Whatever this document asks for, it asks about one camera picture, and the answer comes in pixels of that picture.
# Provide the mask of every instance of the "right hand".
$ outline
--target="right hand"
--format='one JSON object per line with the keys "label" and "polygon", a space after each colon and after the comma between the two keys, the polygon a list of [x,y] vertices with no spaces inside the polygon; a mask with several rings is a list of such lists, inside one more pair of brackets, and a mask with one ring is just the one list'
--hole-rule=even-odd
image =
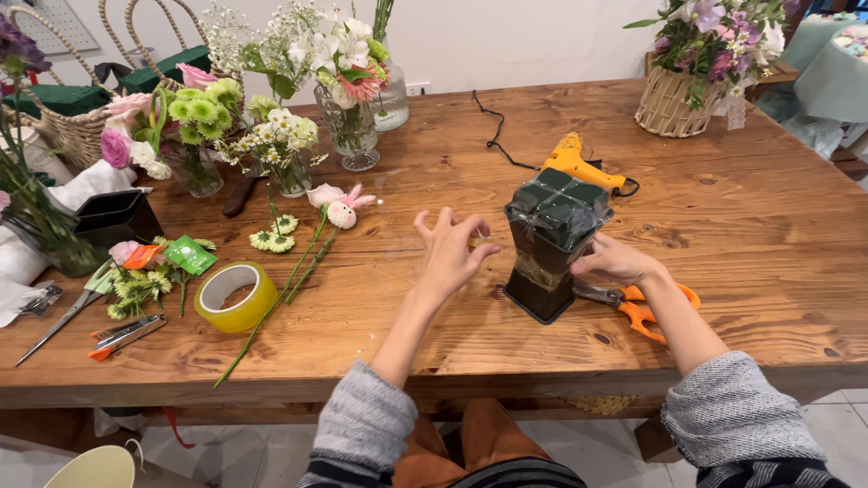
{"label": "right hand", "polygon": [[499,253],[500,246],[486,242],[472,252],[468,249],[467,239],[472,234],[491,234],[488,223],[478,214],[459,222],[455,212],[444,207],[433,230],[425,226],[428,215],[428,210],[423,210],[413,222],[426,251],[417,288],[424,296],[442,303],[479,271],[485,258]]}
{"label": "right hand", "polygon": [[658,260],[602,232],[594,235],[589,251],[569,267],[572,274],[593,273],[629,287],[640,285],[648,276],[667,272]]}

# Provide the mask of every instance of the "brown pants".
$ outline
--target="brown pants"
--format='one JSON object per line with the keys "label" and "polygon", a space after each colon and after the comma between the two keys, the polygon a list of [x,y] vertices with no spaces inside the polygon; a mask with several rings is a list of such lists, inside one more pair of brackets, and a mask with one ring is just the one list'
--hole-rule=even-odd
{"label": "brown pants", "polygon": [[409,449],[395,465],[395,488],[445,488],[468,474],[501,461],[548,454],[519,430],[500,402],[472,399],[461,425],[464,469],[449,460],[440,432],[422,416],[407,438]]}

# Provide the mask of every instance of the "wooden knife handle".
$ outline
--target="wooden knife handle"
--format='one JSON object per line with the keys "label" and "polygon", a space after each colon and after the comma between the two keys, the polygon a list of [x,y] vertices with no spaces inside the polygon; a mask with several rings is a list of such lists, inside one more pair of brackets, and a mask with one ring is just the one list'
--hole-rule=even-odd
{"label": "wooden knife handle", "polygon": [[256,186],[256,176],[247,177],[238,183],[232,195],[229,196],[229,201],[223,206],[223,214],[226,217],[234,217],[244,210],[244,203],[250,198],[250,193],[253,192],[253,187]]}

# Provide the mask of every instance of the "floral shears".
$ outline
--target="floral shears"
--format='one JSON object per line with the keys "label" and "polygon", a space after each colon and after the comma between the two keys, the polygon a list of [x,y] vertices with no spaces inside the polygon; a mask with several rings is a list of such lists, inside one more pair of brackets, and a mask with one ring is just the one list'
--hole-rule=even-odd
{"label": "floral shears", "polygon": [[24,356],[18,360],[15,364],[15,367],[18,367],[21,363],[24,362],[25,359],[29,358],[32,353],[36,352],[36,349],[42,347],[45,344],[45,341],[51,339],[51,336],[57,333],[61,329],[61,327],[65,326],[67,322],[72,320],[79,312],[82,311],[83,308],[90,305],[96,299],[101,296],[107,294],[112,289],[112,276],[111,269],[109,267],[113,263],[113,260],[107,260],[99,269],[96,270],[93,276],[90,277],[90,280],[84,285],[84,291],[82,292],[82,296],[78,297],[76,303],[69,308],[69,311],[66,312],[63,317],[61,317],[48,332],[46,332],[30,350],[24,354]]}
{"label": "floral shears", "polygon": [[[700,297],[690,288],[681,285],[681,283],[678,284],[678,288],[685,294],[685,296],[687,296],[687,299],[690,300],[690,304],[693,305],[695,309],[699,310]],[[627,314],[632,322],[630,324],[631,329],[662,344],[667,343],[665,337],[658,333],[649,331],[642,324],[645,320],[657,323],[657,319],[654,317],[650,308],[636,305],[631,301],[645,301],[645,295],[642,294],[642,291],[640,291],[639,288],[635,286],[616,289],[600,288],[589,285],[584,281],[576,280],[573,284],[573,293],[575,296],[608,303],[612,307],[617,308],[618,311]]]}

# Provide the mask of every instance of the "pegboard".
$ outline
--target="pegboard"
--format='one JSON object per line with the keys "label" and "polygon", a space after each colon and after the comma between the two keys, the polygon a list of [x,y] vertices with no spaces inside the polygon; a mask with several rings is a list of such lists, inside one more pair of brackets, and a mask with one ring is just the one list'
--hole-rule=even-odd
{"label": "pegboard", "polygon": [[[80,51],[99,49],[99,44],[84,29],[84,26],[79,22],[76,14],[72,13],[66,2],[63,0],[30,0],[30,3],[33,4],[30,5],[24,2],[24,0],[2,0],[3,14],[5,15],[6,10],[12,5],[31,9],[53,24],[57,30],[60,30],[76,49]],[[96,1],[94,1],[94,12],[96,12],[95,7]],[[15,20],[21,31],[36,41],[36,46],[45,54],[69,52],[57,36],[32,16],[18,12],[15,14]]]}

